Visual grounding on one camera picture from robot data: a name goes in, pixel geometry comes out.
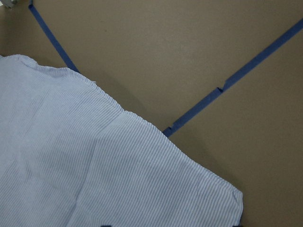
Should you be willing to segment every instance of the cloth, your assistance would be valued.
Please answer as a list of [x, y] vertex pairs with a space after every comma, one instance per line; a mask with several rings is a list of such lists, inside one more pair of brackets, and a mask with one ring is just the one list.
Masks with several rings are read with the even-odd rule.
[[68, 68], [0, 57], [0, 226], [232, 227], [242, 193]]

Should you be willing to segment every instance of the blue tape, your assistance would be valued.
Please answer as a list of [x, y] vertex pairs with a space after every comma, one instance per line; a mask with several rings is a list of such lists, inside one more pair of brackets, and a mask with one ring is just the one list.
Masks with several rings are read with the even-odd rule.
[[57, 50], [57, 52], [59, 53], [59, 55], [61, 56], [61, 58], [65, 62], [65, 64], [67, 65], [67, 67], [70, 68], [71, 70], [74, 70], [75, 72], [79, 72], [77, 67], [74, 65], [74, 63], [71, 61], [71, 59], [69, 58], [69, 56], [67, 55], [67, 53], [65, 52], [63, 47], [60, 45], [60, 43], [56, 39], [56, 37], [53, 35], [52, 31], [48, 28], [48, 26], [46, 25], [46, 23], [44, 22], [44, 20], [40, 16], [37, 9], [34, 7], [32, 0], [29, 2], [28, 8], [32, 12], [34, 17], [36, 18], [40, 27], [42, 28], [42, 30], [44, 31], [44, 33], [48, 37], [49, 41], [51, 41], [52, 45]]
[[163, 134], [165, 136], [169, 137], [173, 133], [175, 133], [184, 124], [186, 124], [189, 120], [191, 120], [194, 116], [196, 116], [200, 111], [202, 111], [209, 104], [211, 104], [223, 92], [225, 92], [232, 85], [237, 83], [247, 73], [249, 73], [251, 70], [253, 70], [262, 61], [264, 61], [264, 59], [266, 59], [273, 52], [275, 52], [277, 49], [279, 49], [279, 47], [281, 47], [288, 40], [290, 40], [302, 28], [303, 28], [303, 19], [301, 19], [299, 22], [297, 22], [294, 26], [292, 26], [289, 30], [287, 30], [283, 35], [281, 35], [278, 39], [276, 39], [271, 45], [269, 45], [267, 48], [265, 48], [256, 57], [254, 57], [252, 60], [250, 60], [241, 69], [239, 69], [237, 72], [235, 72], [231, 77], [229, 77], [226, 80], [223, 88], [217, 87], [210, 94], [208, 94], [205, 98], [203, 98], [200, 102], [198, 102], [193, 108], [191, 108], [183, 116], [181, 116], [179, 119], [177, 119], [171, 127], [168, 127], [167, 129], [165, 129], [163, 131]]

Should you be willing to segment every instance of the light blue fabric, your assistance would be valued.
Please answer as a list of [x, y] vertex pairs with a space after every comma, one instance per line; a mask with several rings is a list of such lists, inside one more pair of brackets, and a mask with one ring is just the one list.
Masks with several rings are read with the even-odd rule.
[[0, 226], [232, 227], [242, 193], [68, 68], [0, 57]]

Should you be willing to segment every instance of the blue tape strip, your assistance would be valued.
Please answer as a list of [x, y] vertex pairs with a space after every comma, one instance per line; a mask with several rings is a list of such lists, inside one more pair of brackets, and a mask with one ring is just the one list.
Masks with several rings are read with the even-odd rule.
[[171, 136], [178, 129], [180, 129], [184, 124], [186, 124], [189, 120], [191, 120], [194, 116], [196, 116], [200, 111], [202, 111], [205, 107], [211, 104], [217, 97], [219, 97], [223, 92], [229, 89], [232, 85], [238, 82], [241, 78], [243, 78], [247, 73], [249, 73], [252, 69], [254, 69], [257, 65], [259, 65], [264, 59], [266, 59], [269, 55], [275, 52], [279, 47], [285, 44], [289, 39], [291, 39], [295, 34], [297, 34], [303, 28], [303, 19], [301, 19], [298, 23], [292, 26], [289, 30], [287, 30], [283, 35], [281, 35], [278, 39], [276, 39], [271, 45], [269, 45], [266, 49], [264, 49], [261, 53], [259, 53], [256, 57], [250, 60], [246, 65], [244, 65], [241, 69], [239, 69], [236, 73], [234, 73], [231, 77], [229, 77], [223, 88], [216, 88], [210, 94], [208, 94], [205, 98], [203, 98], [200, 102], [198, 102], [193, 108], [187, 111], [183, 116], [177, 119], [171, 127], [168, 127], [163, 131], [163, 134], [167, 137]]
[[51, 41], [51, 43], [53, 44], [54, 48], [57, 50], [57, 52], [59, 53], [59, 55], [61, 56], [61, 58], [65, 62], [65, 64], [67, 65], [67, 67], [70, 68], [71, 70], [74, 70], [75, 72], [79, 72], [79, 70], [77, 69], [77, 67], [74, 65], [74, 63], [71, 61], [71, 59], [69, 58], [69, 56], [67, 55], [67, 53], [65, 52], [65, 50], [62, 48], [62, 46], [60, 45], [60, 43], [56, 39], [56, 37], [53, 35], [52, 31], [48, 28], [48, 26], [46, 25], [46, 23], [44, 22], [44, 20], [40, 16], [40, 14], [37, 11], [37, 9], [34, 7], [32, 0], [29, 2], [28, 8], [32, 12], [32, 14], [34, 15], [34, 17], [36, 18], [36, 20], [39, 23], [40, 27], [42, 28], [42, 30], [44, 31], [44, 33], [48, 37], [49, 41]]

